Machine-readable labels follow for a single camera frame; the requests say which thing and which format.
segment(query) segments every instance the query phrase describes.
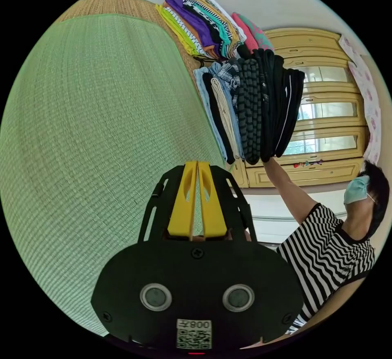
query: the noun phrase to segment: wooden cabinet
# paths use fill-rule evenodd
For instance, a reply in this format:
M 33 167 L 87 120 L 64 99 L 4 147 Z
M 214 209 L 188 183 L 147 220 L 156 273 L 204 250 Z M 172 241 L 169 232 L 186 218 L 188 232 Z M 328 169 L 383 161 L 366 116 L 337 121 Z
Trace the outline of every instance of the wooden cabinet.
M 230 170 L 231 165 L 226 163 L 226 170 Z M 239 187 L 249 187 L 246 174 L 245 163 L 241 159 L 236 159 L 232 168 L 232 176 Z
M 300 27 L 264 32 L 285 59 L 283 66 L 305 73 L 294 133 L 277 162 L 301 186 L 352 180 L 363 161 L 368 128 L 340 35 Z M 261 160 L 253 166 L 236 162 L 233 176 L 241 187 L 272 186 Z
M 298 186 L 326 185 L 351 181 L 361 169 L 363 158 L 342 159 L 321 164 L 298 166 L 283 165 L 290 179 Z M 249 187 L 274 187 L 264 167 L 247 168 Z
M 315 28 L 278 28 L 264 31 L 275 54 L 290 57 L 329 57 L 349 60 L 339 46 L 340 35 Z
M 295 131 L 342 126 L 366 126 L 363 98 L 347 92 L 302 94 Z

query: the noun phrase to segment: blue surgical mask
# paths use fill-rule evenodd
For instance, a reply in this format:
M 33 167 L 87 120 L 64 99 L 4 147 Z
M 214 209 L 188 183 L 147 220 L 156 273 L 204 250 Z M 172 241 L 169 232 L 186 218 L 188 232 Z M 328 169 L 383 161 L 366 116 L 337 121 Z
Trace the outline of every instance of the blue surgical mask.
M 351 204 L 355 201 L 365 200 L 367 196 L 371 198 L 368 194 L 368 184 L 369 184 L 369 176 L 363 175 L 354 178 L 347 186 L 346 191 L 344 192 L 344 203 Z

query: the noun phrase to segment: qr code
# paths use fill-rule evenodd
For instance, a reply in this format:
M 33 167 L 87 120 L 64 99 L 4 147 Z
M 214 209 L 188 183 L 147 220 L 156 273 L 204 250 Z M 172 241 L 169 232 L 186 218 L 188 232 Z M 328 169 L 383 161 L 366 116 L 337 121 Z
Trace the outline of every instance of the qr code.
M 177 331 L 177 348 L 207 350 L 211 348 L 211 343 L 211 330 Z

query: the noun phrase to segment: yellow shirt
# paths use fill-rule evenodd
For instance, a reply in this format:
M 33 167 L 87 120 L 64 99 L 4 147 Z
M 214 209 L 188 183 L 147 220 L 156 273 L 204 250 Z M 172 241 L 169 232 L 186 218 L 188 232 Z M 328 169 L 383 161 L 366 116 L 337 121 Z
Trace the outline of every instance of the yellow shirt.
M 178 25 L 176 19 L 163 8 L 162 5 L 155 4 L 155 9 L 162 16 L 162 19 L 169 26 L 169 28 L 177 35 L 178 40 L 183 45 L 184 49 L 190 56 L 200 55 L 196 50 L 196 46 L 191 41 L 191 38 L 186 34 L 186 32 Z

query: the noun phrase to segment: woven mat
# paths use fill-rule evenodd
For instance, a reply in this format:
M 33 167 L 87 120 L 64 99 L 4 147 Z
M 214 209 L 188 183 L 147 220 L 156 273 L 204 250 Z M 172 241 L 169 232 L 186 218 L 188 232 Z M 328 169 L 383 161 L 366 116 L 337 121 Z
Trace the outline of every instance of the woven mat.
M 162 27 L 176 44 L 184 65 L 190 74 L 194 85 L 196 82 L 193 70 L 200 67 L 200 63 L 193 59 L 178 41 L 177 36 L 163 21 L 155 9 L 155 4 L 146 0 L 79 0 L 65 11 L 55 22 L 72 19 L 79 16 L 99 15 L 104 13 L 122 14 L 137 17 L 142 20 L 151 21 Z
M 174 40 L 160 26 L 91 15 L 45 32 L 2 118 L 1 202 L 33 278 L 76 323 L 107 333 L 89 302 L 98 275 L 137 241 L 161 175 L 187 160 L 223 166 Z

